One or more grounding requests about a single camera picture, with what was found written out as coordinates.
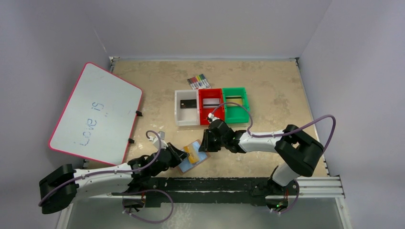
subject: green tray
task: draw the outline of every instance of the green tray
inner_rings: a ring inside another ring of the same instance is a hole
[[[224,102],[226,102],[227,96],[241,96],[243,106],[250,111],[249,102],[246,96],[246,90],[244,87],[232,87],[223,88],[222,95]],[[227,106],[225,104],[225,122],[227,123],[247,123],[249,122],[248,113],[239,106]]]

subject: colored marker set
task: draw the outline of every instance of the colored marker set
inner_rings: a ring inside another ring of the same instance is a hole
[[[197,75],[193,78],[187,79],[189,85],[192,89],[207,89],[211,88],[210,84],[208,83],[207,79],[203,74]]]

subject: cable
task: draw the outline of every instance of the cable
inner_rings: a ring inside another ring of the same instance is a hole
[[[127,215],[132,216],[132,217],[134,217],[134,218],[136,218],[136,219],[139,219],[139,220],[141,220],[141,221],[143,221],[143,222],[146,222],[146,223],[163,223],[164,221],[168,220],[168,219],[170,218],[170,216],[173,214],[174,203],[173,203],[173,199],[167,194],[167,192],[162,191],[162,190],[159,190],[159,189],[147,189],[147,190],[142,190],[142,191],[139,191],[139,192],[125,193],[125,194],[123,194],[123,196],[131,196],[131,195],[141,194],[141,193],[143,193],[143,192],[160,192],[160,193],[163,193],[165,196],[167,196],[167,198],[169,198],[170,204],[171,204],[171,210],[170,210],[169,215],[168,215],[166,218],[161,219],[161,220],[157,220],[157,221],[144,219],[144,218],[141,218],[141,217],[139,217],[139,216],[136,216],[136,215],[134,215],[134,214],[128,212],[128,211],[125,209],[124,201],[123,201],[123,203],[122,203],[122,208],[124,209],[124,212],[125,212]]]
[[[286,188],[286,195],[284,196],[285,199],[288,199],[288,188]]]
[[[158,156],[159,156],[159,154],[160,154],[160,149],[161,149],[161,147],[162,147],[162,141],[161,141],[161,139],[160,139],[159,134],[156,133],[155,131],[153,131],[153,130],[148,130],[148,131],[146,132],[146,137],[149,139],[148,133],[153,133],[154,135],[156,135],[156,137],[157,137],[158,140],[159,140],[159,149],[158,149],[158,151],[157,151],[155,157],[154,157],[149,163],[147,163],[145,166],[140,167],[140,168],[137,168],[137,169],[133,169],[133,170],[107,170],[107,171],[97,171],[97,172],[85,174],[84,177],[82,177],[82,176],[80,176],[80,177],[74,177],[74,178],[72,178],[72,179],[70,179],[70,180],[68,180],[68,181],[65,181],[64,183],[60,184],[60,185],[57,186],[56,188],[52,189],[52,191],[50,191],[48,194],[46,194],[46,195],[41,199],[41,201],[39,201],[38,206],[41,207],[42,204],[43,204],[51,195],[53,195],[55,192],[57,192],[59,189],[65,187],[65,186],[68,185],[69,183],[75,182],[75,181],[77,181],[77,180],[85,179],[86,177],[91,177],[91,176],[94,176],[94,175],[105,174],[105,173],[131,173],[131,172],[138,172],[138,171],[140,171],[140,170],[143,170],[143,169],[149,167],[153,162],[156,161],[156,159],[158,159]]]
[[[252,126],[253,126],[253,117],[252,117],[252,115],[250,114],[250,112],[249,112],[244,106],[242,106],[242,105],[240,105],[240,104],[238,104],[238,103],[234,103],[234,102],[225,102],[225,103],[219,104],[219,105],[212,111],[212,114],[214,114],[214,112],[215,112],[218,108],[220,108],[221,106],[223,106],[223,105],[225,105],[225,104],[235,104],[235,105],[237,105],[237,106],[243,108],[243,109],[247,112],[247,114],[249,115],[249,118],[250,118],[250,125],[249,125],[249,127],[246,129],[246,131],[247,131],[247,133],[248,133],[250,136],[252,136],[252,137],[262,138],[262,137],[283,137],[283,136],[289,136],[289,135],[295,134],[295,133],[297,133],[297,132],[299,132],[299,131],[301,131],[301,130],[303,130],[303,129],[305,129],[305,128],[311,126],[311,125],[314,125],[315,123],[319,122],[320,120],[323,120],[323,119],[325,119],[325,118],[331,118],[332,121],[333,121],[333,123],[332,123],[332,129],[330,130],[330,134],[329,134],[328,140],[326,141],[325,147],[323,148],[323,152],[325,152],[325,151],[326,151],[326,148],[328,148],[328,146],[329,146],[330,141],[332,140],[333,133],[335,132],[336,118],[335,118],[333,115],[331,115],[331,114],[327,114],[327,115],[324,115],[324,116],[322,116],[322,117],[319,117],[319,118],[315,119],[314,121],[312,121],[312,122],[310,122],[310,123],[307,123],[307,124],[303,125],[302,127],[298,128],[298,129],[295,129],[295,130],[290,131],[290,132],[287,132],[287,133],[275,134],[275,135],[254,135],[254,134],[252,134],[252,133],[250,132],[250,128],[252,128]]]
[[[297,195],[295,196],[295,199],[294,199],[294,201],[292,202],[292,204],[289,205],[284,211],[279,211],[278,214],[284,214],[284,213],[290,211],[290,210],[292,209],[292,207],[297,203],[298,196],[299,196],[299,184],[298,184],[298,181],[297,181],[297,180],[294,180],[294,181],[295,181],[295,183],[296,183],[296,185],[297,185]]]

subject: marker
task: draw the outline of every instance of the marker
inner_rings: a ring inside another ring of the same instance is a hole
[[[199,89],[197,79],[196,79],[195,77],[193,77],[192,80],[194,81],[195,87],[196,87],[197,89]]]
[[[196,76],[195,78],[197,79],[198,85],[199,85],[200,87],[202,87],[202,86],[203,86],[203,83],[201,82],[201,79],[200,79],[198,76]]]
[[[201,79],[201,77],[199,75],[197,75],[197,79],[205,87],[205,83],[204,83],[203,79]]]
[[[195,89],[195,87],[193,86],[193,84],[192,84],[192,82],[191,82],[190,79],[187,79],[187,82],[189,82],[189,85],[190,85],[190,87],[191,87],[192,89]]]
[[[194,89],[197,89],[197,87],[196,87],[196,85],[195,85],[195,82],[194,82],[194,79],[193,79],[193,78],[190,78],[190,81],[191,81],[191,85],[194,87]]]
[[[194,77],[194,80],[195,80],[195,83],[197,84],[197,87],[201,87],[201,86],[202,86],[202,85],[201,85],[201,83],[200,83],[200,82],[198,82],[197,77]]]
[[[203,80],[207,85],[210,85],[203,74],[200,74],[200,77],[202,78],[202,80]]]

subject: yellow object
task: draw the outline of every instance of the yellow object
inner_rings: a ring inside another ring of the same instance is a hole
[[[189,153],[189,161],[191,164],[197,163],[200,161],[200,158],[197,155],[197,152],[194,150],[194,147],[192,147],[192,144],[185,146],[184,151],[186,153]]]
[[[227,97],[226,98],[227,102],[234,102],[237,103],[239,105],[243,105],[243,101],[242,98],[232,98],[232,97]],[[227,106],[236,106],[235,104],[227,104]]]

